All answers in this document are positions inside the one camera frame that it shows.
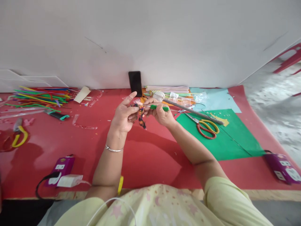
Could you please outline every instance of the scissors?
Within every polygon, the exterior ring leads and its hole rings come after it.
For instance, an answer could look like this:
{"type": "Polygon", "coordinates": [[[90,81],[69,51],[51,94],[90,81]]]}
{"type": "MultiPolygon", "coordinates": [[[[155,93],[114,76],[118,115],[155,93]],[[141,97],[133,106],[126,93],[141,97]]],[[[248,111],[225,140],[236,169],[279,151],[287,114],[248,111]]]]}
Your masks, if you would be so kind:
{"type": "Polygon", "coordinates": [[[194,121],[197,124],[198,132],[203,137],[205,137],[206,139],[210,139],[210,140],[213,140],[213,139],[216,138],[216,135],[219,133],[219,128],[217,127],[217,125],[214,122],[212,122],[210,120],[206,120],[206,119],[198,120],[196,118],[193,118],[192,116],[190,116],[187,113],[184,113],[184,114],[186,114],[192,121],[194,121]],[[211,129],[211,127],[207,123],[211,124],[215,128],[215,131],[213,129],[211,129]],[[209,136],[206,136],[205,134],[203,134],[201,129],[208,132],[208,133],[210,133],[210,134],[212,134],[212,137],[209,137],[209,136]]]}
{"type": "Polygon", "coordinates": [[[22,126],[22,122],[23,119],[22,118],[18,118],[15,125],[13,126],[13,134],[10,135],[8,138],[5,139],[4,143],[3,143],[3,147],[5,146],[6,143],[8,143],[10,140],[12,140],[12,144],[9,146],[8,149],[3,150],[3,151],[10,151],[12,148],[17,148],[20,147],[22,144],[25,143],[25,141],[28,138],[28,133],[25,131],[25,129],[22,126]],[[23,139],[17,144],[21,133],[24,134],[23,139]]]}

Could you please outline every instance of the yellow shirt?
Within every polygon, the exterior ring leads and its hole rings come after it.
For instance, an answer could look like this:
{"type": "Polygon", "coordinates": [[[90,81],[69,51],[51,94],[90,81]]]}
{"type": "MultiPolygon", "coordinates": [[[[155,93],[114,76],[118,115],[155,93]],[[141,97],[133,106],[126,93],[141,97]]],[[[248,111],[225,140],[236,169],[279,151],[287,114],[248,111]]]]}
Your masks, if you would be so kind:
{"type": "MultiPolygon", "coordinates": [[[[205,185],[204,204],[168,185],[136,189],[107,208],[104,205],[89,225],[272,225],[252,204],[248,195],[231,181],[212,177],[205,185]]],[[[55,226],[87,225],[104,204],[100,198],[86,199],[69,209],[55,226]]]]}

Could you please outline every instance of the gray stick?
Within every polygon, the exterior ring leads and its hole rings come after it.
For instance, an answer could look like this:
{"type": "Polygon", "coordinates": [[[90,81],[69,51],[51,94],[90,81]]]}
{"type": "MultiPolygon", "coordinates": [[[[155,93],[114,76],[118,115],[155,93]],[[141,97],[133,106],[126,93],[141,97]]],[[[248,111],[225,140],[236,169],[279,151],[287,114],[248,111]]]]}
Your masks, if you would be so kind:
{"type": "Polygon", "coordinates": [[[189,111],[189,112],[191,112],[191,113],[194,113],[194,114],[196,114],[196,115],[202,116],[203,118],[208,119],[208,120],[211,120],[211,121],[213,121],[213,122],[216,122],[217,124],[220,124],[220,125],[223,125],[223,124],[224,124],[224,123],[223,123],[222,121],[220,121],[220,120],[217,120],[217,119],[215,119],[215,118],[211,118],[211,117],[209,117],[208,115],[199,113],[199,112],[197,112],[197,111],[195,111],[195,110],[189,109],[189,108],[187,108],[187,107],[184,107],[183,105],[179,105],[179,104],[177,104],[177,103],[175,103],[175,102],[172,102],[172,101],[170,101],[170,100],[164,99],[163,101],[165,101],[166,103],[175,105],[175,106],[177,106],[177,107],[179,107],[179,108],[182,108],[182,109],[184,109],[184,110],[186,110],[186,111],[189,111]]]}

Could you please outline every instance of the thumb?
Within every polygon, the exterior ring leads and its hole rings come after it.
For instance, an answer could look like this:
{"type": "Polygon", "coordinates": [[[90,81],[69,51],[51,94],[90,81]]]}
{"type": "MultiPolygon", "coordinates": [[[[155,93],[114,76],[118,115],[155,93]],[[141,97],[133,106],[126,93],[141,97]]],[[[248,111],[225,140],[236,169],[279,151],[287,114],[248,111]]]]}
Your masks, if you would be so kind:
{"type": "Polygon", "coordinates": [[[137,111],[139,111],[139,107],[128,107],[126,113],[128,116],[130,116],[131,114],[134,114],[137,111]]]}
{"type": "Polygon", "coordinates": [[[163,104],[157,105],[156,111],[159,116],[161,116],[162,114],[165,114],[165,111],[163,110],[163,104]]]}

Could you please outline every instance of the gray floor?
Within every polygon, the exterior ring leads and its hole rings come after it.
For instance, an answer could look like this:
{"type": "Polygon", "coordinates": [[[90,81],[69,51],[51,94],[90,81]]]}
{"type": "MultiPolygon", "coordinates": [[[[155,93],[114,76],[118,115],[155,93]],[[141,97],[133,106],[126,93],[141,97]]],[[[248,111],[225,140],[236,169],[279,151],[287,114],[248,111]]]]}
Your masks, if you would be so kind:
{"type": "MultiPolygon", "coordinates": [[[[248,101],[267,128],[287,153],[301,167],[301,68],[297,64],[281,72],[272,72],[281,61],[273,61],[254,73],[242,84],[248,101]]],[[[54,203],[39,226],[52,226],[78,201],[54,203]]],[[[301,202],[254,201],[254,205],[275,226],[301,226],[301,202]]]]}

